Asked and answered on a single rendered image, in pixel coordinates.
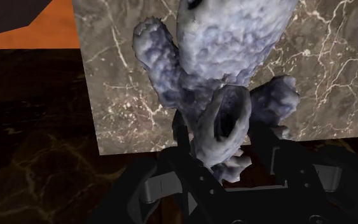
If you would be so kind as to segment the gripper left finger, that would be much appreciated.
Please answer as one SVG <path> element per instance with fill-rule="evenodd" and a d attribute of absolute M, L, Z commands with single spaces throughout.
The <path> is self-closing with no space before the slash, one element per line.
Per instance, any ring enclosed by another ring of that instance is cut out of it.
<path fill-rule="evenodd" d="M 186 224 L 223 224 L 223 187 L 189 154 L 186 126 L 178 145 L 157 159 L 135 158 L 92 211 L 86 224 L 147 224 L 164 197 L 174 195 Z"/>

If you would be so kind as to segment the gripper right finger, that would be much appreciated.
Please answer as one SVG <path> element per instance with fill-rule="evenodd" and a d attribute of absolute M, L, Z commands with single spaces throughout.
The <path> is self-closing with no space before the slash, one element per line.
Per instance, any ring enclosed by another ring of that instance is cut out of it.
<path fill-rule="evenodd" d="M 252 122 L 251 145 L 288 191 L 290 224 L 358 224 L 358 154 L 339 146 L 310 151 Z"/>

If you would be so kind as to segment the grey white plush animal toy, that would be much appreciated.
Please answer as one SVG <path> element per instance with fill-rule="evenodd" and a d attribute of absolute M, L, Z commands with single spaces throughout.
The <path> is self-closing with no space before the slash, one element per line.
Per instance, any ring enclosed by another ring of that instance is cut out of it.
<path fill-rule="evenodd" d="M 173 135 L 188 128 L 191 156 L 218 181 L 235 183 L 250 166 L 240 147 L 249 128 L 266 125 L 288 137 L 281 121 L 296 111 L 294 77 L 282 74 L 250 89 L 281 38 L 298 0 L 180 0 L 176 33 L 148 17 L 133 30 L 135 58 L 160 104 L 174 109 Z"/>

